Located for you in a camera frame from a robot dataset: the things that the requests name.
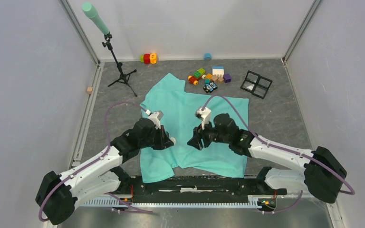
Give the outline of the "yellow landscape brooch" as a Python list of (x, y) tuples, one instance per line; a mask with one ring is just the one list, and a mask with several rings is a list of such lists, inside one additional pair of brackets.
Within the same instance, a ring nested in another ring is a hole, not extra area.
[(172, 141), (173, 145), (176, 144), (176, 139), (174, 137), (171, 137), (170, 140)]

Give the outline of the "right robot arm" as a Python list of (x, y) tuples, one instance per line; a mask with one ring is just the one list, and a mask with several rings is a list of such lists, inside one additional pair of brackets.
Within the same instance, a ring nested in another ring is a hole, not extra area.
[(235, 154), (286, 167), (286, 170), (264, 168), (259, 173), (255, 186), (262, 194), (273, 189), (303, 190), (325, 203), (334, 203), (347, 176), (329, 149), (321, 146), (315, 150), (299, 149), (270, 141), (240, 129), (228, 114), (217, 115), (213, 123), (208, 117), (203, 118), (187, 144), (202, 150), (212, 142), (227, 144)]

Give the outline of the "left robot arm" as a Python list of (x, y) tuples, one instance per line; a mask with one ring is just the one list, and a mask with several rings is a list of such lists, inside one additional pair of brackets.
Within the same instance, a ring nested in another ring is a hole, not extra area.
[[(56, 174), (44, 175), (35, 201), (39, 206), (38, 218), (58, 225), (86, 201), (99, 195), (117, 191), (126, 193), (130, 180), (117, 176), (111, 169), (135, 157), (141, 149), (165, 150), (176, 140), (157, 120), (141, 118), (133, 128), (110, 141), (101, 152), (84, 163)], [(106, 180), (105, 173), (110, 172)]]

